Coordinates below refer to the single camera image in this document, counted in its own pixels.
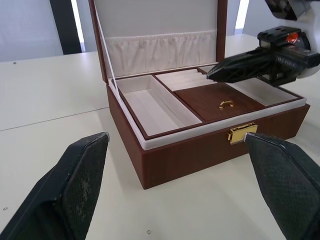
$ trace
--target white wall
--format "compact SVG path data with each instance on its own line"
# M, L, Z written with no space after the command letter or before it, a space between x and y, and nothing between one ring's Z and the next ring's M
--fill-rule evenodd
M0 0L0 62L60 55L49 0Z
M228 12L226 18L226 35L235 34L237 16L239 11L240 0L228 0Z
M89 1L76 0L86 52L97 51L94 27L92 24Z
M256 37L258 33L282 24L272 15L265 0L250 0L242 33Z
M217 29L217 0L95 0L105 37Z

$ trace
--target white table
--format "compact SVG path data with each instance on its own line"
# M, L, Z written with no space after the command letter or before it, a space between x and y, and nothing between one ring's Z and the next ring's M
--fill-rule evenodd
M0 62L0 131L108 106L96 52Z
M226 54L248 51L257 45L254 37L230 36ZM285 87L306 96L312 104L297 137L291 141L298 143L319 164L320 124L315 118L320 110L317 76ZM37 180L57 163L69 144L107 131L110 144L102 186L86 239L285 239L261 196L248 155L143 190L109 109L72 115L72 105L64 107L70 109L70 114L65 112L68 117L0 131L0 231ZM56 108L52 107L48 112L50 110L54 112ZM43 114L43 117L50 118L49 114Z

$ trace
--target wooden jewelry box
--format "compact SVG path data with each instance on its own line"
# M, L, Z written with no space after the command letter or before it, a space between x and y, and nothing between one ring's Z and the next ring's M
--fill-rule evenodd
M199 1L217 16L215 34L105 37L113 25L100 16L109 3L89 0L110 112L144 189L246 154L246 132L292 138L310 107L306 98L257 78L206 79L224 57L227 1Z

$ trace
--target white fabric lining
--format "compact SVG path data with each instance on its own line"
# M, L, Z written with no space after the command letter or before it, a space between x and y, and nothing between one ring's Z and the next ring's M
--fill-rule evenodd
M214 81L207 79L205 74L191 70L159 74L156 76L171 91L190 89L215 83Z
M201 123L152 75L117 80L148 136Z
M116 89L113 86L113 84L110 84L109 86L110 86L113 94L115 94ZM284 103L281 105L273 106L273 107L262 109L262 110L255 111L255 112L250 112L250 113L243 114L240 116L235 116L235 117L221 120L218 122L214 122L214 123L206 124L203 126L191 128L191 129L184 130L181 132L176 132L176 133L173 133L170 135L165 135L162 137L153 138L150 140L144 139L142 133L140 132L138 126L136 125L134 119L132 118L130 112L128 111L127 107L124 104L123 104L123 112L124 112L126 118L128 119L130 126L132 127L139 143L141 144L141 147L144 150L150 150L150 149L158 148L161 146L169 145L172 143L176 143L179 141L183 141L186 139L190 139L193 137L201 136L203 134L215 132L220 129L228 128L228 127L231 127L234 125L240 125L242 123L253 121L255 119L260 119L260 118L274 115L277 113L285 112L285 111L288 111L291 109L299 108L299 107L304 106L306 103L307 103L307 99L302 98L302 99L299 99L296 101Z
M117 77L216 61L217 30L106 37L105 40Z

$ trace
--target wooden tray lid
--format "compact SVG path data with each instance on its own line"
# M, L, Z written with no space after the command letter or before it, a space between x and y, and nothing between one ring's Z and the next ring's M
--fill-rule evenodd
M225 83L215 83L175 91L206 122L216 122L266 108ZM233 106L222 102L232 101Z
M136 55L135 50L133 50L132 55L134 56L134 59L130 59L126 56L121 58L120 55L123 52L127 54L129 49L138 49L141 47L140 45L136 47L133 46L136 43L136 40L139 40L140 36L157 38L158 35L173 34L170 37L173 39L172 41L175 41L174 39L179 37L180 34L215 31L216 48L214 51L215 56L212 56L212 59L220 62L225 58L227 0L88 1L103 80L105 82L107 82L108 79L107 73L109 77L111 77L111 74L110 70L108 70L109 64L103 38L106 39L106 45L108 47L112 66L114 66L113 70L115 76L127 76L130 74L154 72L156 70L162 71L180 67L189 67L198 65L197 63L199 63L199 65L211 63L199 61L199 58L202 56L193 54L192 51L188 52L189 47L184 46L183 44L181 46L176 46L176 49L178 51L182 51L179 54L183 61L185 61L185 59L191 60L180 63L180 59L174 59L174 57L169 56L169 61L166 61L164 56L165 51L152 51L152 44L154 44L154 42L146 45L145 51L136 51ZM112 46L114 41L120 43ZM167 43L158 41L156 44L165 45ZM193 48L201 48L201 46L205 46L206 44L208 44L206 43L206 40L199 35L198 41L196 41L196 47ZM168 49L168 55L174 52L171 51L170 48ZM139 64L139 61L136 61L137 59L146 59L146 65L149 65L150 62L152 62L153 65L145 67L143 64ZM132 69L128 69L133 65L140 65L140 67L138 69L134 69L134 71L132 71Z

